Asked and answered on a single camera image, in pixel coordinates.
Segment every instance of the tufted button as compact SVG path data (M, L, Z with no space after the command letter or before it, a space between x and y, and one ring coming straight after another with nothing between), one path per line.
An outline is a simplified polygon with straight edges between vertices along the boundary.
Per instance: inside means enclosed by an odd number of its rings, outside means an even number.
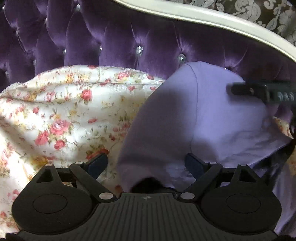
M75 11L80 11L80 4L77 4Z
M186 56L185 56L185 54L180 54L180 55L178 56L178 60L179 60L180 62L184 63L185 60L186 60Z
M137 49L136 49L136 54L137 55L142 55L143 53L143 47L142 46L138 46Z

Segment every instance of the floral fabric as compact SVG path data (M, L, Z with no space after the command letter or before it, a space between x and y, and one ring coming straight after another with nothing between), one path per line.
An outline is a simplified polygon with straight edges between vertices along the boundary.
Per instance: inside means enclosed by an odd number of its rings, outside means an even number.
M108 154L98 181L120 192L117 155L132 119L163 82L141 71L71 66L0 95L0 236L16 232L11 205L46 163L67 167Z
M296 46L296 8L287 0L167 0L225 12L249 20Z

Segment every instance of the purple velvet upholstery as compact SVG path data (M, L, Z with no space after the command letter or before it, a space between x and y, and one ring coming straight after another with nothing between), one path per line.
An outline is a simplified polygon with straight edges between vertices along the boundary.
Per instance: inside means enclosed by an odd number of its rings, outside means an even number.
M181 53L186 62L227 67L245 80L296 78L292 60L256 40L111 0L7 0L0 11L0 89L74 64L130 67L167 78L179 68Z

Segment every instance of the black mechanical device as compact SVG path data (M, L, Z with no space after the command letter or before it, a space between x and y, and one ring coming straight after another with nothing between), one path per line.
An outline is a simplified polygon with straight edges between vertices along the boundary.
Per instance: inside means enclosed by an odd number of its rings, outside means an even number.
M45 165L13 203L12 215L21 230L17 240L270 241L277 237L273 229L281 204L246 164L224 168L189 153L185 166L196 181L183 192L122 193L119 198L96 181L106 166L106 155L69 168Z

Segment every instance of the lavender cloth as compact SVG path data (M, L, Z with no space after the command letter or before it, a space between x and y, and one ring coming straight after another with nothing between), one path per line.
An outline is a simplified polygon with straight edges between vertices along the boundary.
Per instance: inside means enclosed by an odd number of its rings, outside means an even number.
M189 152L224 167L252 166L289 143L261 100L227 93L234 82L243 79L204 62L184 64L169 77L147 99L126 136L117 165L123 190L146 177L185 189L195 181L184 166ZM278 232L289 219L282 216Z

